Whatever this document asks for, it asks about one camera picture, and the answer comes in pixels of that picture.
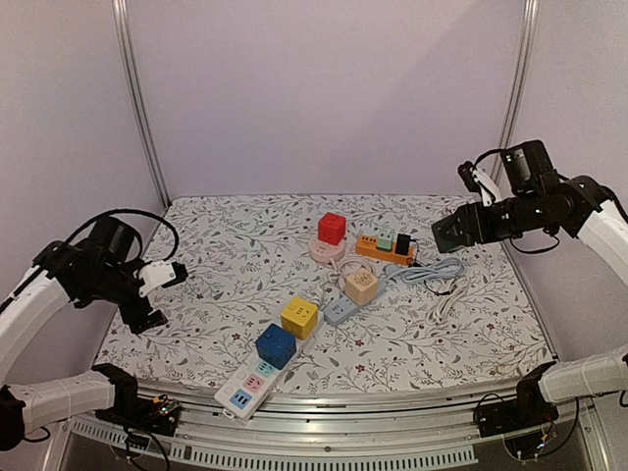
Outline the black charger plug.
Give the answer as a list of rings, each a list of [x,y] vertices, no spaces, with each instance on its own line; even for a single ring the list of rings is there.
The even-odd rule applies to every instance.
[[[414,255],[418,250],[418,240],[411,235],[398,234],[395,242],[394,253],[397,255]]]

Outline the mint green adapter plug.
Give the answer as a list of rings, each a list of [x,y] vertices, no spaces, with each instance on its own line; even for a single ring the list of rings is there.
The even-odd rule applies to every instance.
[[[393,239],[395,231],[391,229],[381,229],[377,234],[376,246],[380,251],[391,252],[393,250]]]

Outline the orange power strip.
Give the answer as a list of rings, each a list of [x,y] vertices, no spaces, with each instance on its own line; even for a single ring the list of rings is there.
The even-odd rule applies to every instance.
[[[396,265],[411,266],[415,260],[413,240],[409,235],[374,236],[361,235],[356,242],[355,252],[380,261]]]

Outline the beige cube socket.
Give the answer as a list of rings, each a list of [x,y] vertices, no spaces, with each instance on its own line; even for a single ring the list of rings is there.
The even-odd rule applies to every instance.
[[[363,306],[377,296],[378,279],[367,270],[359,270],[346,277],[344,294],[356,305]]]

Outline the white multi-switch power strip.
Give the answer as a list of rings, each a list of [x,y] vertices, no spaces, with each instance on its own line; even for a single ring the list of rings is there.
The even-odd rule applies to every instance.
[[[316,287],[312,293],[305,297],[300,297],[318,306],[318,324],[307,340],[295,338],[296,353],[283,370],[276,369],[262,360],[258,356],[256,346],[254,346],[253,351],[215,392],[214,398],[223,407],[223,414],[225,416],[240,421],[249,420],[254,412],[262,405],[272,389],[284,378],[285,374],[290,371],[292,363],[299,354],[303,353],[307,347],[315,343],[318,331],[323,325],[324,320],[321,312],[324,296],[324,289],[322,287]],[[277,319],[270,324],[272,323],[280,327],[282,326],[281,319]]]

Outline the red cube socket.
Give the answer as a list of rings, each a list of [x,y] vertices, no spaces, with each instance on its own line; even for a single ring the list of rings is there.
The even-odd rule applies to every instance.
[[[318,239],[331,245],[339,245],[346,232],[346,218],[328,212],[318,223]]]

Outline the blue cube socket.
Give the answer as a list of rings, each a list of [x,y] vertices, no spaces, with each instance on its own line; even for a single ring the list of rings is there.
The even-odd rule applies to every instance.
[[[255,342],[258,356],[283,370],[296,353],[295,336],[277,324],[270,324]]]

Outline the pink round power strip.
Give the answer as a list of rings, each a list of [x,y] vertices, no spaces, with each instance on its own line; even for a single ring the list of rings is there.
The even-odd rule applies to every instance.
[[[346,253],[346,241],[342,239],[338,244],[323,242],[316,235],[308,241],[310,257],[320,264],[330,264],[343,258]]]

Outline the yellow cube socket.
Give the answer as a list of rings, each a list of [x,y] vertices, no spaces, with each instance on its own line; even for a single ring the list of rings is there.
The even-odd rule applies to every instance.
[[[294,297],[282,311],[282,328],[299,340],[307,340],[318,324],[318,306]]]

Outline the dark green cube socket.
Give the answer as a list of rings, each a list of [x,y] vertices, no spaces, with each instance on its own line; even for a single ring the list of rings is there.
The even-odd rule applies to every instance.
[[[450,235],[440,231],[433,232],[433,236],[439,253],[453,253],[466,247],[464,237]]]

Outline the blue-grey power strip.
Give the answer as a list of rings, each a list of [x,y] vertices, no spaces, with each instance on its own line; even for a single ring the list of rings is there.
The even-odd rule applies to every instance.
[[[365,305],[360,306],[345,294],[341,294],[323,309],[324,320],[331,326],[338,326],[371,303],[372,301],[368,301]]]

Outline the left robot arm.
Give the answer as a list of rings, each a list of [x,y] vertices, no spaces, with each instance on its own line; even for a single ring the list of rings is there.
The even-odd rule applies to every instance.
[[[167,324],[165,314],[148,299],[157,288],[170,288],[188,277],[174,251],[162,260],[130,257],[141,245],[139,232],[122,221],[130,214],[154,220],[170,232],[175,227],[162,217],[139,209],[100,213],[66,239],[48,244],[32,261],[19,284],[1,303],[1,375],[6,377],[39,331],[68,306],[83,309],[95,301],[115,305],[124,325],[139,335]],[[94,412],[104,421],[147,435],[171,435],[177,424],[176,404],[138,395],[137,379],[110,364],[45,383],[1,383],[1,448],[15,448],[31,433],[77,414]]]

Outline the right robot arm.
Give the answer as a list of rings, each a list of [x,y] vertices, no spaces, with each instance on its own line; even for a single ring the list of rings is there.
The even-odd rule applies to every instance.
[[[562,176],[538,139],[499,148],[496,154],[511,196],[501,197],[497,184],[477,161],[461,164],[458,174],[481,199],[433,224],[439,252],[515,241],[536,230],[549,236],[565,232],[597,254],[621,282],[627,280],[627,214],[609,187],[588,176]],[[514,427],[527,428],[544,414],[546,404],[626,389],[626,346],[579,360],[547,363],[518,383],[507,419]]]

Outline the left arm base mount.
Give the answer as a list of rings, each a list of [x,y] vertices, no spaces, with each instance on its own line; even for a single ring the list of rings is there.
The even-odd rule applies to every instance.
[[[127,389],[116,392],[114,405],[96,410],[95,416],[120,426],[172,437],[178,428],[181,412],[182,404],[166,394],[145,398],[138,396],[135,390]]]

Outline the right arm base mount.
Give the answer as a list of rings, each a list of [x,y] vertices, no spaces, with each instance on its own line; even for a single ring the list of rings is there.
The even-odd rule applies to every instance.
[[[473,410],[473,422],[482,438],[541,426],[559,417],[550,403],[528,399],[504,399],[495,392],[485,394]]]

